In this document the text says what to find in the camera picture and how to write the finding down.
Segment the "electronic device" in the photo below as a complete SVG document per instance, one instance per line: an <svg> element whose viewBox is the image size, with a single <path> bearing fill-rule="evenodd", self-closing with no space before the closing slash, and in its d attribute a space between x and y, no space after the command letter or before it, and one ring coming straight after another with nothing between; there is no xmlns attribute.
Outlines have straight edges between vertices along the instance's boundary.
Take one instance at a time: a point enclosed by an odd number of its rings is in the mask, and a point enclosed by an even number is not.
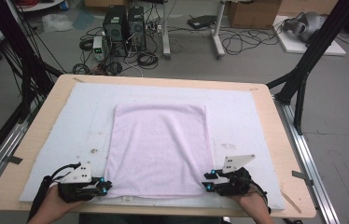
<svg viewBox="0 0 349 224"><path fill-rule="evenodd" d="M66 175L57 176L59 172L68 168L74 170ZM27 219L28 222L37 213L38 208L46 198L49 186L54 182L59 182L58 194L66 203L88 201L96 196L105 196L107 191L113 186L110 181L105 181L103 177L93 177L91 175L91 166L88 163L65 165L52 175L44 176L33 200Z"/></svg>
<svg viewBox="0 0 349 224"><path fill-rule="evenodd" d="M93 53L95 55L95 59L98 62L101 62L105 59L105 48L103 44L103 37L96 36L93 38Z"/></svg>
<svg viewBox="0 0 349 224"><path fill-rule="evenodd" d="M187 20L188 25L194 29L201 29L203 27L209 27L216 23L217 16L201 16Z"/></svg>
<svg viewBox="0 0 349 224"><path fill-rule="evenodd" d="M122 42L129 38L129 29L125 6L109 6L103 21L108 45L111 42Z"/></svg>
<svg viewBox="0 0 349 224"><path fill-rule="evenodd" d="M253 188L263 198L268 212L271 213L271 208L268 206L268 193L253 181L249 172L244 168L244 165L253 160L254 157L255 155L226 157L223 169L212 170L210 173L204 174L204 177L209 180L226 177L228 180L223 183L202 182L205 190L215 192L220 196L242 196Z"/></svg>
<svg viewBox="0 0 349 224"><path fill-rule="evenodd" d="M325 21L326 17L320 16L316 12L301 12L296 18L285 20L282 28L284 31L291 31L301 41L308 43Z"/></svg>
<svg viewBox="0 0 349 224"><path fill-rule="evenodd" d="M131 35L132 50L146 50L146 31L144 9L130 7L128 10L129 33Z"/></svg>

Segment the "white cloth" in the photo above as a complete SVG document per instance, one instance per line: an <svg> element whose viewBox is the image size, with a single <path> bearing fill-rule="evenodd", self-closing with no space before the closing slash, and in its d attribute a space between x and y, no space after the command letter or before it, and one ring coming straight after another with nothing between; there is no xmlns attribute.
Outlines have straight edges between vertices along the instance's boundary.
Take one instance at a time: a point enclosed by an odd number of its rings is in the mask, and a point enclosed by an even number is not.
<svg viewBox="0 0 349 224"><path fill-rule="evenodd" d="M105 178L108 197L205 193L213 168L204 105L117 105Z"/></svg>

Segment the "table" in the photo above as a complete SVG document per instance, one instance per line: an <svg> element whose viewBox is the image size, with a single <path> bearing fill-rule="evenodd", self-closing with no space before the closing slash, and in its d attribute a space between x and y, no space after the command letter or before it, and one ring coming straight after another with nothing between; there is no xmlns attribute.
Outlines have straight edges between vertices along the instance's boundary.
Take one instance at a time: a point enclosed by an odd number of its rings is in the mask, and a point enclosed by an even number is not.
<svg viewBox="0 0 349 224"><path fill-rule="evenodd" d="M49 136L49 131L62 111L71 90L78 82L110 83L121 85L184 87L199 89L217 89L250 91L255 100L258 116L272 155L272 162L277 173L286 209L273 211L273 217L314 217L315 209L304 180L292 176L292 171L300 171L286 131L279 118L268 88L263 84L229 83L215 81L195 81L158 79L141 77L93 77L63 75L56 82L47 101L38 112L34 122L24 136L14 156L22 158L18 165L9 163L0 177L0 210L28 211L30 203L19 202L23 187L33 168L38 151ZM190 216L227 216L245 217L243 211L224 208L189 208L157 206L121 206L84 204L74 212L83 213L120 213L120 214L155 214L155 215L190 215Z"/></svg>
<svg viewBox="0 0 349 224"><path fill-rule="evenodd" d="M216 18L216 28L212 30L212 37L213 41L215 43L215 47L217 49L217 58L220 59L225 55L225 51L223 49L223 46L221 44L220 37L218 36L218 32L220 31L220 25L221 25L221 20L223 18L224 14L224 8L225 8L225 3L229 0L220 0L219 5L218 5L218 12L217 12L217 18ZM168 0L163 1L163 18L169 18L169 15L167 14L167 3ZM163 34L162 34L162 45L163 45L163 56L165 59L170 59L171 58L171 48L169 44L169 31L168 31L168 21L164 20L163 21Z"/></svg>

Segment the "hand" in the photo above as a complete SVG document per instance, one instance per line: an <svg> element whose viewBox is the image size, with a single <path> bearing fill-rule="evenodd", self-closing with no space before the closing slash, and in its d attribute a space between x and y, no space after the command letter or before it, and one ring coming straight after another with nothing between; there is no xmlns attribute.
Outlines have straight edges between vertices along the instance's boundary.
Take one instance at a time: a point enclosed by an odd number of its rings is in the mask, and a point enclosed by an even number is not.
<svg viewBox="0 0 349 224"><path fill-rule="evenodd" d="M46 198L41 204L35 216L29 221L29 224L51 223L63 217L71 209L80 206L85 201L66 203L58 194L58 186L49 188Z"/></svg>
<svg viewBox="0 0 349 224"><path fill-rule="evenodd" d="M231 196L244 211L258 224L272 224L273 220L268 212L268 207L262 197L254 190L250 189L245 195Z"/></svg>

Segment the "concrete floor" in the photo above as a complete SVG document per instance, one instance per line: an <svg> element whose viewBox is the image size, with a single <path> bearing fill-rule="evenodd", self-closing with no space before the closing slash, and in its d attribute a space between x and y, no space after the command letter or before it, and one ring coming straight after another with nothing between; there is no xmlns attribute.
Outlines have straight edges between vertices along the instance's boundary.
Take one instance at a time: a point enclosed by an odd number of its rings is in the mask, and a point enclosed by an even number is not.
<svg viewBox="0 0 349 224"><path fill-rule="evenodd" d="M37 22L41 15L62 13L70 21L90 13L72 8L61 12L56 8L42 10L30 17ZM171 18L169 22L187 27L188 16ZM41 34L40 37L66 71L80 63L79 38L88 30L100 26L103 19L91 18L90 23L67 32ZM268 83L291 71L300 54L284 53L280 44L260 45L236 56L216 59L216 50L208 33L187 31L171 33L172 58L164 60L161 46L157 51L159 65L142 70L143 77L216 80L229 82ZM345 57L324 56L308 79L302 119L302 129L314 161L341 223L349 223L349 45L337 39L346 51ZM47 63L58 67L40 44ZM96 64L90 60L87 65ZM136 69L122 75L140 77ZM0 128L21 101L17 85L5 60L0 61ZM0 212L0 223L25 222L27 213ZM318 214L304 223L324 223ZM77 214L69 214L58 223L77 223ZM250 218L233 218L232 223L252 223ZM275 223L284 223L276 219Z"/></svg>

